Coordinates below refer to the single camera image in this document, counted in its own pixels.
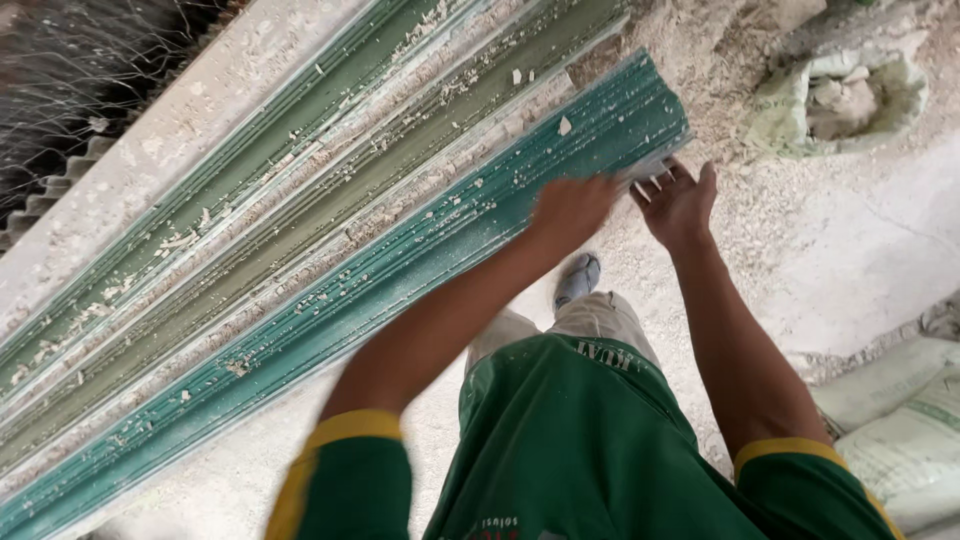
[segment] person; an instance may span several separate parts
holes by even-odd
[[[676,268],[733,483],[697,452],[633,310],[592,291],[596,257],[575,258],[550,331],[505,309],[596,233],[620,193],[608,175],[559,179],[529,227],[356,353],[266,537],[407,538],[412,478],[398,418],[469,345],[460,444],[425,538],[903,538],[734,288],[708,226],[713,165],[696,182],[665,164],[631,194]]]

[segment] shoe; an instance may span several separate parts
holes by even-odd
[[[564,272],[564,278],[553,293],[553,312],[593,291],[600,281],[600,259],[594,254],[582,253],[574,258]]]

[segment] fingers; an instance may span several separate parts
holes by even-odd
[[[696,184],[693,181],[693,176],[690,175],[690,171],[686,170],[686,167],[679,160],[670,156],[666,160],[663,160],[663,164],[666,165],[669,169],[670,174],[673,176],[673,179],[677,184],[684,187],[691,187]]]
[[[634,202],[636,202],[636,205],[639,206],[641,210],[645,210],[650,206],[650,201],[647,200],[643,193],[640,193],[640,190],[636,187],[636,182],[630,184],[630,196],[634,198]]]
[[[713,161],[707,161],[700,168],[700,185],[708,191],[716,193],[717,191],[717,172],[713,166]]]

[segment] concrete floor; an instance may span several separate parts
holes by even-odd
[[[712,227],[732,277],[798,368],[810,368],[806,353],[854,353],[960,288],[958,20],[954,7],[918,53],[931,79],[923,125],[871,154],[828,159],[754,160],[731,151],[733,123],[721,121],[732,118],[728,97],[691,93],[713,84],[709,71],[684,79],[652,48],[668,83],[690,104],[699,136],[681,158],[697,166],[720,159]],[[677,65],[692,65],[683,60],[698,51],[678,54]],[[634,305],[702,453],[729,474],[667,254],[627,200],[586,248],[603,261],[600,288]],[[512,304],[542,329],[552,322],[554,281],[544,277]],[[429,520],[455,450],[462,373],[460,358],[404,416],[415,474],[414,537]],[[335,379],[336,368],[312,376],[59,537],[73,539],[108,521],[134,538],[259,537],[285,468]]]

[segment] paint chip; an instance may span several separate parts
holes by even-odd
[[[566,136],[566,134],[570,133],[570,130],[572,129],[573,125],[570,124],[570,121],[566,119],[566,116],[562,117],[560,119],[560,130],[557,133],[559,133],[560,136]]]

